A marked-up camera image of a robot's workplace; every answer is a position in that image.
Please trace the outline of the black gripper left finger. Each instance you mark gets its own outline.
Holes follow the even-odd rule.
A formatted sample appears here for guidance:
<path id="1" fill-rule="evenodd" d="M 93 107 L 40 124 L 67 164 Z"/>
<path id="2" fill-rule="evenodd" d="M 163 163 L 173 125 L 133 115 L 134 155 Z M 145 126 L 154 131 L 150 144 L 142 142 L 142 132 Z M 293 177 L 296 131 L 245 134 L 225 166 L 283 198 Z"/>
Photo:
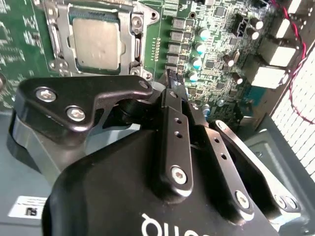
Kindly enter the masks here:
<path id="1" fill-rule="evenodd" d="M 49 183 L 84 156 L 86 139 L 136 123 L 159 134 L 157 185 L 161 193 L 187 197 L 193 189 L 187 103 L 170 87 L 156 90 L 136 75 L 35 78 L 16 91 L 10 125 Z"/>

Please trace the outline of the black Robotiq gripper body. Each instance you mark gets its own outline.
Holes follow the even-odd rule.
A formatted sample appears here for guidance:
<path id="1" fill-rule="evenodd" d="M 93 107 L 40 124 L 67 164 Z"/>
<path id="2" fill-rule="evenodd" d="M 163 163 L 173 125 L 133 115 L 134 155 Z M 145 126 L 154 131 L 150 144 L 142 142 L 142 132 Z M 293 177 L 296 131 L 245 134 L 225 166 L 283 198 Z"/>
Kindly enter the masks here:
<path id="1" fill-rule="evenodd" d="M 194 186 L 179 204 L 152 191 L 154 132 L 138 131 L 67 167 L 42 214 L 45 236 L 275 236 L 255 208 L 235 225 L 217 211 L 211 157 L 191 149 Z"/>

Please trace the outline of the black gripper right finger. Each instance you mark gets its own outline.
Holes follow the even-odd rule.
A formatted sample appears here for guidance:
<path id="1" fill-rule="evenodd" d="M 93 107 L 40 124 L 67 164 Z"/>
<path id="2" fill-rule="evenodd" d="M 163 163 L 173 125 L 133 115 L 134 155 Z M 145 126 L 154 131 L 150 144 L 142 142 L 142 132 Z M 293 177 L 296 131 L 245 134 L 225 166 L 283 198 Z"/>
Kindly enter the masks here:
<path id="1" fill-rule="evenodd" d="M 246 144 L 219 119 L 207 122 L 201 109 L 188 101 L 184 79 L 176 74 L 176 89 L 186 102 L 189 126 L 201 149 L 211 157 L 218 211 L 243 225 L 262 215 L 272 225 L 301 216 L 299 201 Z"/>

